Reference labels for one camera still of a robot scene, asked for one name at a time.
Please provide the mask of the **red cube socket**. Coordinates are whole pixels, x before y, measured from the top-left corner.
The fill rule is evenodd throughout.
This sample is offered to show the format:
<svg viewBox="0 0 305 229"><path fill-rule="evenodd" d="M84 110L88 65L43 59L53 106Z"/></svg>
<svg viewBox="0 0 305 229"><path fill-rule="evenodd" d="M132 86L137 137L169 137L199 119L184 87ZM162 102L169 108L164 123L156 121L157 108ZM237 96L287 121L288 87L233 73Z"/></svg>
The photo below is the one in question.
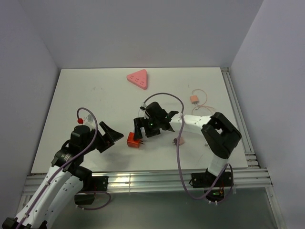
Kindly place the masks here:
<svg viewBox="0 0 305 229"><path fill-rule="evenodd" d="M131 148L139 148L140 144L142 143L141 140L134 140L134 132L130 132L127 137L127 146Z"/></svg>

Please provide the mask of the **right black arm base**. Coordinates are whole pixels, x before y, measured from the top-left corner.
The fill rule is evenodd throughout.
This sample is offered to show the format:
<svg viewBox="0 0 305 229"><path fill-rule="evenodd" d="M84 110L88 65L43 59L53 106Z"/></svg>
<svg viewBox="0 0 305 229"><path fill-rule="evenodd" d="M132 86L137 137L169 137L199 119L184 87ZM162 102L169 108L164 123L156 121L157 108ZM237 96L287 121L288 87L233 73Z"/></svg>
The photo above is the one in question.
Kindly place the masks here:
<svg viewBox="0 0 305 229"><path fill-rule="evenodd" d="M191 173L191 180L189 181L190 186L193 188L210 188L210 186L213 184L214 180L216 179L216 176L206 172L200 172L200 173ZM215 184L216 190L212 190L206 198L209 201L220 201L223 200L225 197L225 187L229 187L230 189L233 188L233 177L231 172L223 172L220 176L220 178L217 180Z"/></svg>

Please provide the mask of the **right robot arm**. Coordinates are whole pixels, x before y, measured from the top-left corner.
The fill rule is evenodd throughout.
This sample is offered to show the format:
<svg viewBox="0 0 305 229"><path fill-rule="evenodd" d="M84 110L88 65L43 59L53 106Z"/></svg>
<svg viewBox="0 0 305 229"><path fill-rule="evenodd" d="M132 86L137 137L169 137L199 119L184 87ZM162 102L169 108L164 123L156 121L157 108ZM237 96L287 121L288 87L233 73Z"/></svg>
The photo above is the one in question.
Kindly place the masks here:
<svg viewBox="0 0 305 229"><path fill-rule="evenodd" d="M134 123L134 140L159 135L163 131L186 131L203 135L213 152L206 174L207 183L217 186L223 179L222 170L227 167L232 151L241 140L239 130L220 112L212 116L184 115L177 111L166 112L157 102L144 108L144 116Z"/></svg>

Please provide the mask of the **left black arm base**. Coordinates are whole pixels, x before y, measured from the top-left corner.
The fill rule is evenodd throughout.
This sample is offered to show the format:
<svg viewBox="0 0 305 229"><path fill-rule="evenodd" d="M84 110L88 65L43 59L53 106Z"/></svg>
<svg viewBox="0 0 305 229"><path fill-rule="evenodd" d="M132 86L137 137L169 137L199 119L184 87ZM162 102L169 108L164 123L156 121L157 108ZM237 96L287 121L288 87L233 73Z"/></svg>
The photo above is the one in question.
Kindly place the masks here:
<svg viewBox="0 0 305 229"><path fill-rule="evenodd" d="M74 203L78 206L92 205L98 194L108 197L107 203L111 200L111 195L107 193L108 176L90 177L84 184L84 187L74 196Z"/></svg>

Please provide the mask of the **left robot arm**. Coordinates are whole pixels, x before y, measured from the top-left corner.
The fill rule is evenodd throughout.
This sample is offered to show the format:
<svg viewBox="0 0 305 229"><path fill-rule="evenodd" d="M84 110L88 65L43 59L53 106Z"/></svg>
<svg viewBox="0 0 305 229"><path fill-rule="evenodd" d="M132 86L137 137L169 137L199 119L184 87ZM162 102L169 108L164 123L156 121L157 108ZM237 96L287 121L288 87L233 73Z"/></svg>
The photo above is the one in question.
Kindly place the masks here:
<svg viewBox="0 0 305 229"><path fill-rule="evenodd" d="M75 195L89 194L88 200L77 205L91 204L96 193L105 193L107 184L95 185L92 171L81 166L84 155L112 147L123 134L111 129L104 122L97 127L85 122L74 128L70 138L62 145L51 162L51 167L30 201L13 218L6 218L4 229L47 229Z"/></svg>

